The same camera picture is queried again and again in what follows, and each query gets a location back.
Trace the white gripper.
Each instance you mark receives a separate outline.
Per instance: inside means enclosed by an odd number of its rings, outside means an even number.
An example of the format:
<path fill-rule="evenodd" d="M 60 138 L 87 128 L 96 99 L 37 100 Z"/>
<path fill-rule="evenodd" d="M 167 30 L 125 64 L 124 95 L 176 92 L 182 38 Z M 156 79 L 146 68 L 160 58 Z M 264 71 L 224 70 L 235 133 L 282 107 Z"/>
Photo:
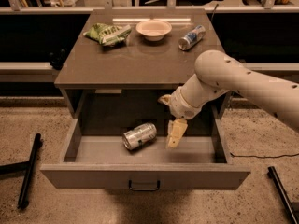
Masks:
<path fill-rule="evenodd" d="M 178 87 L 171 95 L 161 96 L 158 102 L 169 106 L 170 113 L 175 117 L 174 120 L 168 122 L 166 138 L 166 146 L 175 148 L 188 128 L 186 120 L 193 119 L 202 108 L 189 105 L 181 94 L 181 87 Z"/>

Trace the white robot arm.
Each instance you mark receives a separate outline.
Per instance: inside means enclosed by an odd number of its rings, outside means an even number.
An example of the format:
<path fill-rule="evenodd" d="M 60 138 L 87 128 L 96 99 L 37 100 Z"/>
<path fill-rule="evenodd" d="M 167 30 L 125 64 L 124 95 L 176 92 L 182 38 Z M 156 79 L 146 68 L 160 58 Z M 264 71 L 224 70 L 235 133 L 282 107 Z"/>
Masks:
<path fill-rule="evenodd" d="M 298 84 L 251 71 L 221 51 L 208 50 L 196 59 L 194 74 L 188 81 L 173 93 L 159 98 L 175 117 L 168 123 L 166 145 L 177 147 L 187 130 L 187 121 L 201 112 L 207 102 L 228 91 L 240 94 L 293 130 L 299 131 Z"/>

